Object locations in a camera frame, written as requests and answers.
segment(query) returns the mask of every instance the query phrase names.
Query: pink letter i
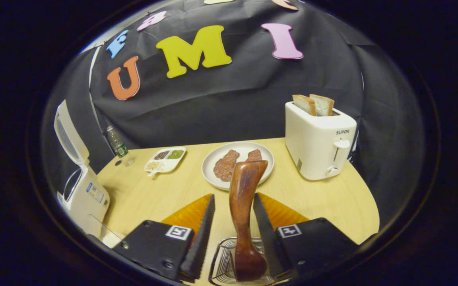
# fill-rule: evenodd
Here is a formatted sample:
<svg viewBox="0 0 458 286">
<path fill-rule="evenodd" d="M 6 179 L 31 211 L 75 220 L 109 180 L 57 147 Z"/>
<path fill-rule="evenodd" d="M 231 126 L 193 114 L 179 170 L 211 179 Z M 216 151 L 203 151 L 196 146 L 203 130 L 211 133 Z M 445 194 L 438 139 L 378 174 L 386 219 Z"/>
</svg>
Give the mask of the pink letter i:
<svg viewBox="0 0 458 286">
<path fill-rule="evenodd" d="M 266 23 L 262 24 L 261 27 L 267 29 L 273 38 L 275 51 L 272 55 L 275 58 L 303 58 L 302 52 L 296 49 L 293 38 L 291 38 L 291 34 L 289 33 L 289 30 L 292 29 L 291 26 L 278 23 Z"/>
</svg>

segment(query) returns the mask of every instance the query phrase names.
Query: white appliance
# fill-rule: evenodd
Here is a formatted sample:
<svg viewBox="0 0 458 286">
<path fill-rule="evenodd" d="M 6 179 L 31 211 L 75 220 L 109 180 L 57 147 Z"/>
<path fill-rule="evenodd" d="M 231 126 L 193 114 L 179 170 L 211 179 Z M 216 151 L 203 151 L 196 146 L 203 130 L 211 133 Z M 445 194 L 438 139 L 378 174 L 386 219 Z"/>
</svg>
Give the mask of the white appliance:
<svg viewBox="0 0 458 286">
<path fill-rule="evenodd" d="M 54 130 L 65 152 L 80 167 L 80 175 L 74 186 L 64 192 L 64 195 L 58 192 L 58 200 L 65 212 L 86 234 L 99 238 L 102 221 L 109 207 L 109 194 L 98 183 L 97 175 L 89 166 L 89 152 L 72 123 L 66 100 L 58 106 Z"/>
<path fill-rule="evenodd" d="M 285 104 L 285 145 L 300 174 L 321 180 L 342 172 L 356 131 L 356 121 L 333 109 L 332 116 L 312 116 Z"/>
</svg>

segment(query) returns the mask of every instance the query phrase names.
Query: wire rack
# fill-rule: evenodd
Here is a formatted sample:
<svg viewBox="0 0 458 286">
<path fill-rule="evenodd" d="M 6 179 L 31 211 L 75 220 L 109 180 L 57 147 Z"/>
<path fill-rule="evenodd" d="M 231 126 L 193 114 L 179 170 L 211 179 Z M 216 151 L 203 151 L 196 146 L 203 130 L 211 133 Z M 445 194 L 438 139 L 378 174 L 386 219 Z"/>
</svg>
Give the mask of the wire rack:
<svg viewBox="0 0 458 286">
<path fill-rule="evenodd" d="M 260 238 L 253 238 L 252 243 L 260 254 L 264 254 L 264 246 Z M 228 285 L 253 285 L 267 286 L 275 283 L 275 280 L 270 276 L 268 270 L 258 280 L 238 282 L 234 275 L 234 253 L 236 248 L 236 237 L 229 237 L 218 243 L 215 256 L 211 262 L 209 281 L 213 285 L 228 286 Z"/>
</svg>

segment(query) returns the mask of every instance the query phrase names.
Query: green bottle label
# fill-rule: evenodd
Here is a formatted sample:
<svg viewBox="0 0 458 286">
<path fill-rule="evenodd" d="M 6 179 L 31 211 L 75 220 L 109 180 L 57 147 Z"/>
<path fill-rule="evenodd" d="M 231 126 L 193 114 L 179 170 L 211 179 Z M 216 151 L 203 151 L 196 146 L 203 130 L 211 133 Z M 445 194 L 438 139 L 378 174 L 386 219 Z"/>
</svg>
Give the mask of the green bottle label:
<svg viewBox="0 0 458 286">
<path fill-rule="evenodd" d="M 127 150 L 127 147 L 125 146 L 125 144 L 120 144 L 118 145 L 116 148 L 114 148 L 114 152 L 116 152 L 116 154 L 118 155 L 118 157 L 123 157 L 125 156 L 126 154 L 128 154 L 128 150 Z"/>
</svg>

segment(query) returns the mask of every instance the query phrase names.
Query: yellow letter m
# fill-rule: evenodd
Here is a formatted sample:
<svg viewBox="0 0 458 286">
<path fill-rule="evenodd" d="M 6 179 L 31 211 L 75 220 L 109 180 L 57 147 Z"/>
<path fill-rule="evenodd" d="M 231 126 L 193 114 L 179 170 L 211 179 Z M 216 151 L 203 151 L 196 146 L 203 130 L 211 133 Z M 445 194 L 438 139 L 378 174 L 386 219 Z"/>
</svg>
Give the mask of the yellow letter m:
<svg viewBox="0 0 458 286">
<path fill-rule="evenodd" d="M 158 42 L 156 47 L 163 50 L 169 66 L 167 77 L 173 78 L 187 72 L 187 68 L 180 65 L 179 59 L 183 60 L 191 69 L 196 70 L 199 67 L 201 53 L 204 53 L 202 65 L 206 68 L 230 64 L 232 59 L 225 54 L 222 31 L 224 27 L 220 25 L 201 28 L 192 45 L 177 36 Z"/>
</svg>

